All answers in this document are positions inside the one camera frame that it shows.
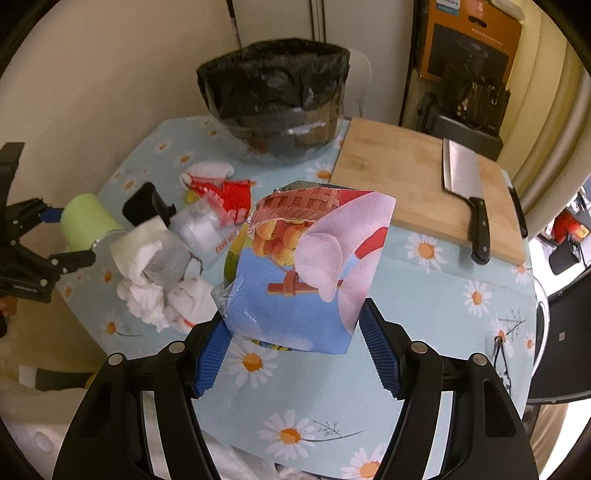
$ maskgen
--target cutting board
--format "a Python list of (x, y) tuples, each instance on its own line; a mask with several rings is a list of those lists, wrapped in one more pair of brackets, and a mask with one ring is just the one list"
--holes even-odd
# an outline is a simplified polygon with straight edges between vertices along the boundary
[[(396, 197), (392, 224), (470, 246), (470, 207), (443, 189), (443, 141), (393, 125), (353, 118), (331, 183)], [(525, 262), (517, 214), (500, 166), (478, 155), (491, 230), (491, 254)]]

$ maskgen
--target orange box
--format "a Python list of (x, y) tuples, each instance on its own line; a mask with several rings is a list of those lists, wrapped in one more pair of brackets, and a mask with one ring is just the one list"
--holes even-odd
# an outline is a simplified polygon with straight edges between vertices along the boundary
[(418, 74), (439, 81), (447, 60), (484, 56), (482, 74), (506, 85), (521, 24), (485, 0), (423, 0), (419, 19)]

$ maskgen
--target yellow-green cup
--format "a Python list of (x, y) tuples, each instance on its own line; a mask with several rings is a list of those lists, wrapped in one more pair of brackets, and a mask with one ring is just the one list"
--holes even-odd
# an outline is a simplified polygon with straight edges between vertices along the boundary
[(74, 198), (61, 214), (61, 231), (70, 250), (88, 250), (114, 230), (123, 227), (105, 210), (96, 195), (83, 193)]

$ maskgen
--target black knife handle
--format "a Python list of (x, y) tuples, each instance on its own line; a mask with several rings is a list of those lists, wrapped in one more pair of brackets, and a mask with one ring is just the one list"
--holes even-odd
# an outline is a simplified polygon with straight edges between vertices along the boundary
[(513, 200), (513, 206), (515, 207), (515, 213), (517, 214), (517, 221), (519, 222), (519, 231), (521, 232), (521, 238), (527, 238), (527, 224), (525, 223), (525, 215), (521, 208), (521, 202), (519, 196), (513, 187), (508, 187), (511, 199)]
[(483, 199), (470, 197), (472, 208), (472, 224), (470, 225), (470, 240), (472, 240), (472, 259), (479, 265), (486, 265), (491, 259), (491, 231), (488, 225), (488, 215)]

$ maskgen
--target cleaver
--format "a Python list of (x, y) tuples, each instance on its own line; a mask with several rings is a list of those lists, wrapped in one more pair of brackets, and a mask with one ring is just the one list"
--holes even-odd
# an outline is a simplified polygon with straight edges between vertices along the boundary
[(447, 138), (443, 140), (443, 186), (470, 205), (472, 217), (468, 231), (472, 259), (479, 265), (486, 265), (491, 259), (491, 233), (478, 159), (474, 151)]

